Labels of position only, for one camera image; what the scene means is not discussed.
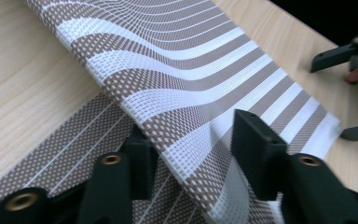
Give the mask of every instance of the wavy stripe pattern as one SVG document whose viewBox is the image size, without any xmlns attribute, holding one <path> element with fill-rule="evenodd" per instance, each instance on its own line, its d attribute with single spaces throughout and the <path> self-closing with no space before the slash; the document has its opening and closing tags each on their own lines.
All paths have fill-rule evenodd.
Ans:
<svg viewBox="0 0 358 224">
<path fill-rule="evenodd" d="M 143 130 L 207 221 L 274 220 L 229 153 L 235 109 L 260 116 L 290 153 L 322 156 L 339 134 L 338 120 L 209 0 L 27 3 Z"/>
</svg>

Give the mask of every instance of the clamp jaw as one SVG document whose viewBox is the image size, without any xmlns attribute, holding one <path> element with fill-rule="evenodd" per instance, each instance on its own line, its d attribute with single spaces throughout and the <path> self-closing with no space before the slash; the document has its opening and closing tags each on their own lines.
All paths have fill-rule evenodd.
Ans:
<svg viewBox="0 0 358 224">
<path fill-rule="evenodd" d="M 341 63 L 350 62 L 350 71 L 358 67 L 358 36 L 349 45 L 330 49 L 316 55 L 312 60 L 312 73 Z"/>
<path fill-rule="evenodd" d="M 310 71 L 313 73 L 346 62 L 350 62 L 351 72 L 358 68 L 358 36 L 349 45 L 330 49 L 316 55 L 312 60 Z M 341 134 L 341 138 L 349 141 L 358 141 L 358 127 L 345 129 Z"/>
</svg>

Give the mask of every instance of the fabric sample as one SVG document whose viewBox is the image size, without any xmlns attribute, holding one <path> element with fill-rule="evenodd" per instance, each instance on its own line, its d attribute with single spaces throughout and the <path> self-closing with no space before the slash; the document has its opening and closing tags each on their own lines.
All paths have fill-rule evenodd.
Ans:
<svg viewBox="0 0 358 224">
<path fill-rule="evenodd" d="M 290 153 L 323 157 L 340 133 L 209 0 L 26 3 L 141 128 L 208 222 L 274 221 L 229 151 L 235 109 L 260 116 Z"/>
<path fill-rule="evenodd" d="M 133 121 L 99 94 L 0 179 L 0 202 L 10 193 L 39 187 L 56 196 L 90 178 L 95 160 L 117 151 Z M 167 166 L 158 160 L 152 199 L 132 202 L 133 223 L 206 223 Z"/>
</svg>

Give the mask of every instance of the wooden table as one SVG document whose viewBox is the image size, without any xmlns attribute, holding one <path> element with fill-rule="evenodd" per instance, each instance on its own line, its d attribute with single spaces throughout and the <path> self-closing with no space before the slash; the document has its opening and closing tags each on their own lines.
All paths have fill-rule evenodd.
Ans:
<svg viewBox="0 0 358 224">
<path fill-rule="evenodd" d="M 336 46 L 267 0 L 213 0 L 341 127 L 358 126 L 358 85 L 348 66 L 311 74 L 312 58 Z M 48 137 L 100 88 L 21 1 L 0 0 L 0 176 Z M 338 138 L 326 162 L 358 191 L 358 142 Z"/>
</svg>

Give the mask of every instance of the brass grommet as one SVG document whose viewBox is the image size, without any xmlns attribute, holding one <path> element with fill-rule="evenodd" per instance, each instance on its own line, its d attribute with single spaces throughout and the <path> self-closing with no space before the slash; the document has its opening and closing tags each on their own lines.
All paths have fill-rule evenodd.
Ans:
<svg viewBox="0 0 358 224">
<path fill-rule="evenodd" d="M 312 157 L 302 156 L 299 160 L 308 166 L 320 166 L 321 164 Z"/>
<path fill-rule="evenodd" d="M 5 208 L 8 211 L 19 211 L 34 204 L 37 198 L 38 196 L 35 193 L 23 193 L 10 199 Z"/>
<path fill-rule="evenodd" d="M 102 159 L 102 163 L 104 165 L 113 165 L 113 164 L 116 164 L 116 163 L 119 163 L 121 161 L 121 157 L 119 156 L 105 156 L 103 159 Z"/>
</svg>

